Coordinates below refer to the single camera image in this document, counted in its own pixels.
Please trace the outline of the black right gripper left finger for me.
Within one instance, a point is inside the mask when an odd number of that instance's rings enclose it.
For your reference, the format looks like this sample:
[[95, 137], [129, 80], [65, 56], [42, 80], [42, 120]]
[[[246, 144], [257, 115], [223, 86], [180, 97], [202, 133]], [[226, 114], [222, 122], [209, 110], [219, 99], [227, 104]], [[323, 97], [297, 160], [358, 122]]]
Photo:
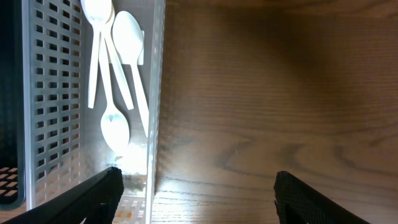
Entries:
[[109, 167], [4, 224], [112, 223], [123, 192], [121, 169]]

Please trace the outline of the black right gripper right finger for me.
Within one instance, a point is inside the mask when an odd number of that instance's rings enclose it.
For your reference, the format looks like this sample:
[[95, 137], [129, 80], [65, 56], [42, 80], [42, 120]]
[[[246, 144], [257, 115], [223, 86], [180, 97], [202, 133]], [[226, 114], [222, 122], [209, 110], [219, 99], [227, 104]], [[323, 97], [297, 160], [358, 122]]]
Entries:
[[280, 224], [369, 224], [287, 171], [277, 173], [274, 192]]

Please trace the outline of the white plastic spoon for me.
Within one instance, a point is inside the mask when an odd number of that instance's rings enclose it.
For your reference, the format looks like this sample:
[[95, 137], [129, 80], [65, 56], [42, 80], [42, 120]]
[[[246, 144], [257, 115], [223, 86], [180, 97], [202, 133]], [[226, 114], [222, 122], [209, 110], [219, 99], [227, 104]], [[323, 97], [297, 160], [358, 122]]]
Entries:
[[93, 41], [88, 82], [88, 107], [94, 108], [98, 77], [100, 31], [111, 16], [112, 0], [82, 0], [81, 6], [87, 21], [93, 28]]
[[106, 48], [109, 53], [109, 58], [111, 60], [114, 74], [118, 82], [118, 86], [123, 96], [124, 102], [127, 106], [127, 109], [131, 110], [134, 108], [131, 92], [129, 90], [124, 70], [122, 68], [120, 59], [118, 57], [118, 53], [116, 51], [113, 39], [111, 37], [111, 28], [113, 26], [114, 19], [115, 19], [115, 11], [113, 4], [111, 4], [111, 15], [102, 29], [102, 35], [106, 43]]
[[108, 55], [103, 36], [99, 44], [99, 66], [106, 97], [106, 109], [100, 121], [101, 131], [107, 145], [114, 152], [119, 153], [127, 148], [130, 131], [126, 117], [114, 104]]
[[138, 70], [139, 56], [144, 48], [144, 38], [136, 19], [127, 11], [117, 13], [112, 30], [116, 50], [131, 66], [137, 105], [146, 137], [149, 133], [149, 107]]

